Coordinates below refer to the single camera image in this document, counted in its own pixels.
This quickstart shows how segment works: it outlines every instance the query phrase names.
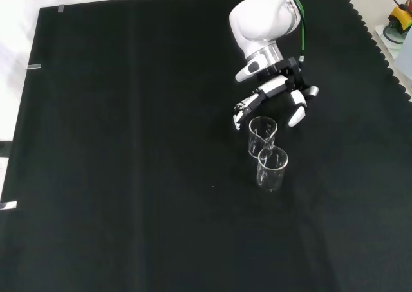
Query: glass beaker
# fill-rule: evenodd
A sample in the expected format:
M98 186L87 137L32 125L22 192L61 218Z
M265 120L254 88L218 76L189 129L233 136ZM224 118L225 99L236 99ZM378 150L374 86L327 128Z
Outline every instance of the glass beaker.
M288 165L288 154L280 147L267 146L261 150L257 161L258 185L270 192L278 191Z
M251 120L249 123L249 154L253 158L258 158L263 147L274 145L276 131L277 124L269 117L259 116Z

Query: table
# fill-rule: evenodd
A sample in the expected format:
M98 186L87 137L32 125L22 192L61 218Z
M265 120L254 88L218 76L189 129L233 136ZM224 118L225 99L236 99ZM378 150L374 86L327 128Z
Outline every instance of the table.
M241 0L42 8L0 214L1 291L405 291L412 110L347 0L301 0L320 87L254 183ZM297 33L278 42L299 53ZM281 98L256 114L281 117Z

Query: green cable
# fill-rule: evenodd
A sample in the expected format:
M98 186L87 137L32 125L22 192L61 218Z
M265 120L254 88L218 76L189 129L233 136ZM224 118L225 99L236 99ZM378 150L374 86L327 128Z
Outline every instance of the green cable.
M305 34L304 34L304 23L305 23L305 17L304 17L304 9L303 9L303 5L301 3L300 0L295 0L300 11L302 12L302 18L303 18L303 22L302 22L302 50L304 51L304 40L305 40Z

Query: scalloped edge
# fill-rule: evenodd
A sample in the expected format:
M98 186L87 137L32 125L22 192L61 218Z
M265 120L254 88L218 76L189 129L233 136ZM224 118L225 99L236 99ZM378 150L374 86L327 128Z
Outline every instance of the scalloped edge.
M365 29L366 33L370 37L371 42L373 43L375 50L378 51L381 59L385 63L386 69L388 70L388 73L390 73L390 75L392 76L393 81L402 90L404 95L407 97L407 100L409 102L412 102L412 87L405 86L405 85L401 84L399 78L395 75L395 72L393 71L393 69L390 68L390 66L389 66L390 63L387 60L387 57L385 56L385 54L383 54L382 49L378 45L378 42L374 39L373 34L369 31L369 28L366 26L366 22L364 21L363 16L361 14L359 14L358 10L355 9L355 5L351 2L351 0L347 0L347 2L351 6L351 8L352 8L353 12L355 13L355 15L357 16L359 22L362 24L362 26Z

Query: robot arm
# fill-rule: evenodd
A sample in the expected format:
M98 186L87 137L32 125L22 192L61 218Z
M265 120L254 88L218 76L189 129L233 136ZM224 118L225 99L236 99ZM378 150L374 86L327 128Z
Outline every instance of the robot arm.
M242 69L246 76L241 71L238 82L282 60L276 39L294 31L300 20L293 0L244 0L237 5L229 16L230 27L248 65L257 64Z
M294 59L284 61L276 44L276 39L294 31L301 16L294 0L244 0L230 13L230 27L235 40L243 50L247 65L236 75L238 82L244 81L259 72L272 68L275 78L257 88L250 97L238 103L233 120L236 129L242 121L264 100L288 91L295 111L288 121L293 127L305 116L305 98L313 98L319 92L315 86L304 84ZM287 73L289 78L280 75Z

